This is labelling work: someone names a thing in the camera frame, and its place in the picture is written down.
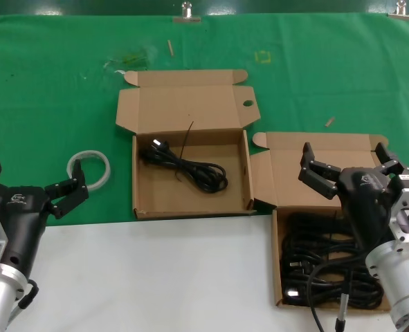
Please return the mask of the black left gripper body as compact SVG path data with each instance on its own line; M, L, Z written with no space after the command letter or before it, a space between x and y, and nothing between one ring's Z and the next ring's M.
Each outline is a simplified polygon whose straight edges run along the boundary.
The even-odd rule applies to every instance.
M7 245L0 263L30 277L49 216L50 199L41 187L0 185L0 222Z

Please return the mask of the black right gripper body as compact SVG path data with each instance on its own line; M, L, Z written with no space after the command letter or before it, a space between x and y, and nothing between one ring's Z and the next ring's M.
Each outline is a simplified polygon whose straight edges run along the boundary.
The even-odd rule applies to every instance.
M388 184L389 175L398 173L397 167L347 167L336 182L343 215L364 255L394 239L389 228L392 195Z

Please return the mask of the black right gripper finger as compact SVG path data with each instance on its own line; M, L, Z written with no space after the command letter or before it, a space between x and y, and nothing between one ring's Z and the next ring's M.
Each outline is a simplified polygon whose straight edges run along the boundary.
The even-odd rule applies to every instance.
M380 165L374 169L385 176L409 174L409 166L401 162L399 157L391 152L382 142L379 142L374 150Z
M332 200L337 195L336 182L341 168L316 160L309 142L304 144L298 179L317 193Z

